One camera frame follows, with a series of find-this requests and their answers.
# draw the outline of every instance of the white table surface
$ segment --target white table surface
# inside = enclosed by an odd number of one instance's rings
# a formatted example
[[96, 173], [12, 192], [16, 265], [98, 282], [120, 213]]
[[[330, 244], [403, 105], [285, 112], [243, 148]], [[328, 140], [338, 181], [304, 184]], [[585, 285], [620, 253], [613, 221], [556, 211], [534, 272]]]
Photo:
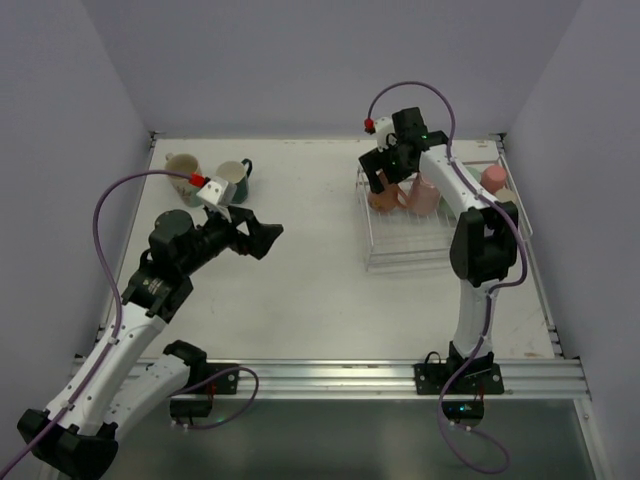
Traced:
[[[253, 160], [244, 207], [284, 233], [261, 261], [223, 252], [192, 276], [194, 291], [144, 357], [181, 339], [210, 358], [411, 359], [446, 355], [458, 321], [459, 280], [449, 269], [366, 273], [355, 196], [358, 157], [372, 140], [159, 140], [165, 155], [191, 153], [212, 175], [228, 160]], [[464, 161], [493, 160], [492, 142], [460, 141]], [[156, 217], [185, 208], [165, 178], [145, 181], [119, 287], [137, 269]], [[202, 209], [188, 209], [196, 224]], [[519, 263], [510, 277], [519, 275]], [[552, 358], [532, 278], [498, 297], [497, 358]]]

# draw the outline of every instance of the wire rack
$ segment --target wire rack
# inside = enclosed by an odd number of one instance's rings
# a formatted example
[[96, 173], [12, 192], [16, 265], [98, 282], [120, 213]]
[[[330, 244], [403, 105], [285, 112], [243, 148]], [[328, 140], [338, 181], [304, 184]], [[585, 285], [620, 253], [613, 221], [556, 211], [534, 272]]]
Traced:
[[[465, 165], [484, 170], [492, 164], [500, 164], [507, 170], [504, 157], [495, 162], [464, 162]], [[400, 183], [406, 192], [411, 188], [414, 177]], [[513, 179], [509, 174], [507, 186], [516, 196]], [[358, 169], [356, 197], [361, 213], [364, 264], [367, 269], [380, 267], [393, 269], [442, 268], [449, 267], [449, 248], [453, 240], [456, 219], [438, 208], [427, 216], [416, 215], [399, 208], [390, 213], [380, 213], [369, 206], [367, 195], [369, 180]], [[518, 196], [520, 231], [525, 238], [532, 234]]]

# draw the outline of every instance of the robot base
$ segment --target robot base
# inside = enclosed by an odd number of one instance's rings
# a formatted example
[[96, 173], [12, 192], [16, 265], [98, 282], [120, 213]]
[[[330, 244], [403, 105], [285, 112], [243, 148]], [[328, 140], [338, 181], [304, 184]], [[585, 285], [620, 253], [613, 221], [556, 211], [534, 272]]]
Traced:
[[[445, 363], [424, 363], [413, 366], [416, 393], [418, 395], [439, 395], [447, 380], [458, 370], [465, 359], [461, 358], [452, 343], [449, 344], [449, 358]], [[493, 353], [477, 358], [451, 385], [447, 393], [458, 395], [502, 395], [504, 383], [500, 366], [493, 363]]]

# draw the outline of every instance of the robotic arm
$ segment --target robotic arm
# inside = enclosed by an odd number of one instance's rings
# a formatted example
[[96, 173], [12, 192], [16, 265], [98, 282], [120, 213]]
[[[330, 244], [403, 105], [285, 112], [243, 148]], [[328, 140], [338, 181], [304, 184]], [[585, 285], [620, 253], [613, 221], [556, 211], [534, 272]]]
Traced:
[[[233, 195], [232, 189], [233, 185], [216, 178], [203, 186], [198, 193], [207, 214], [203, 225], [194, 226], [191, 216], [182, 210], [158, 217], [149, 249], [122, 295], [123, 318], [117, 338], [111, 335], [112, 320], [77, 375], [45, 410], [27, 410], [20, 419], [18, 430], [27, 443], [50, 428], [33, 449], [36, 457], [74, 479], [98, 479], [115, 458], [118, 442], [138, 421], [178, 389], [207, 377], [203, 376], [206, 353], [177, 341], [120, 391], [140, 355], [193, 290], [191, 274], [226, 248], [260, 260], [283, 232], [281, 225], [259, 223], [251, 210], [227, 208], [225, 199]], [[248, 235], [238, 230], [242, 223]], [[100, 359], [109, 343], [106, 357]], [[97, 363], [99, 368], [82, 395], [69, 404], [71, 392]], [[49, 426], [63, 409], [64, 416]]]
[[[408, 108], [393, 114], [392, 118], [376, 120], [370, 133], [375, 133], [378, 148], [359, 160], [371, 191], [380, 193], [384, 190], [378, 178], [380, 170], [390, 183], [399, 183], [420, 172], [438, 187], [458, 221], [449, 252], [453, 271], [460, 278], [458, 327], [449, 345], [446, 365], [425, 362], [416, 366], [416, 382], [423, 382], [418, 385], [418, 393], [440, 393], [446, 380], [470, 358], [478, 339], [483, 336], [480, 349], [451, 387], [457, 393], [473, 394], [483, 376], [502, 378], [499, 367], [493, 363], [491, 321], [495, 302], [489, 301], [488, 294], [515, 264], [517, 245], [505, 220], [481, 201], [467, 184], [497, 203], [516, 225], [518, 210], [512, 202], [498, 203], [495, 197], [483, 191], [466, 169], [462, 169], [466, 182], [460, 178], [447, 159], [447, 136], [441, 131], [429, 132], [418, 108]], [[483, 334], [487, 315], [489, 326]], [[487, 393], [504, 392], [501, 380], [491, 382], [490, 386]]]

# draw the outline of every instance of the gray backdrop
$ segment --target gray backdrop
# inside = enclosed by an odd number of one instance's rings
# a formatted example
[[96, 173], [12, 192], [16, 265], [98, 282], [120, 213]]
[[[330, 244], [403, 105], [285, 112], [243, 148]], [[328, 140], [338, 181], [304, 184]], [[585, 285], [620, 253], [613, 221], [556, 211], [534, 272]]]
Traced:
[[585, 0], [508, 142], [560, 338], [624, 479], [640, 472], [639, 20], [637, 0]]
[[[579, 0], [84, 0], [148, 127], [189, 136], [362, 133], [371, 98], [428, 79], [464, 136], [512, 124]], [[405, 89], [378, 112], [439, 101]]]
[[[91, 215], [114, 179], [146, 166], [146, 132], [79, 1], [0, 2], [0, 464], [16, 423], [64, 385], [106, 300]], [[111, 260], [138, 187], [102, 219]], [[34, 478], [29, 458], [9, 478]]]

